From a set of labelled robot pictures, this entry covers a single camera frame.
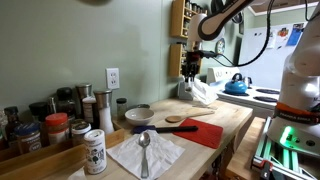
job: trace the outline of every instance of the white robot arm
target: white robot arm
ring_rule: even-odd
[[[192,84],[201,58],[217,55],[215,52],[203,51],[202,41],[213,40],[221,35],[224,30],[223,25],[252,2],[253,0],[230,0],[221,12],[215,12],[208,17],[205,14],[192,17],[188,31],[186,64],[182,65],[186,83]],[[319,14],[319,11],[320,3],[313,16]],[[295,51],[285,61],[275,117],[267,133],[269,138],[286,148],[318,158],[320,158],[320,114],[311,112],[310,109],[319,103],[319,24],[320,16],[307,24]]]

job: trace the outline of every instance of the spoon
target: spoon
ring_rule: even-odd
[[[144,132],[140,135],[139,138],[139,145],[143,148],[143,157],[141,162],[141,178],[149,177],[149,170],[148,170],[148,161],[146,158],[146,148],[150,144],[150,136],[147,132]]]
[[[166,121],[171,122],[171,123],[175,123],[175,122],[182,121],[188,117],[203,116],[203,115],[208,115],[208,114],[213,114],[213,113],[214,113],[214,111],[188,114],[185,116],[168,116],[168,117],[166,117]]]

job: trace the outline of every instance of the white bowl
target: white bowl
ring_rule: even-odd
[[[134,108],[125,113],[127,121],[134,126],[143,126],[148,124],[154,112],[148,108]]]

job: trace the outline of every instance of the red cutting board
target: red cutting board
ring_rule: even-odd
[[[211,147],[213,149],[217,149],[219,147],[223,132],[222,127],[190,118],[184,120],[180,126],[197,126],[198,130],[194,132],[174,132],[174,135],[183,137],[204,146]]]

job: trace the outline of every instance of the wall outlet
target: wall outlet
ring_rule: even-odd
[[[119,68],[106,68],[106,80],[108,89],[119,89]]]

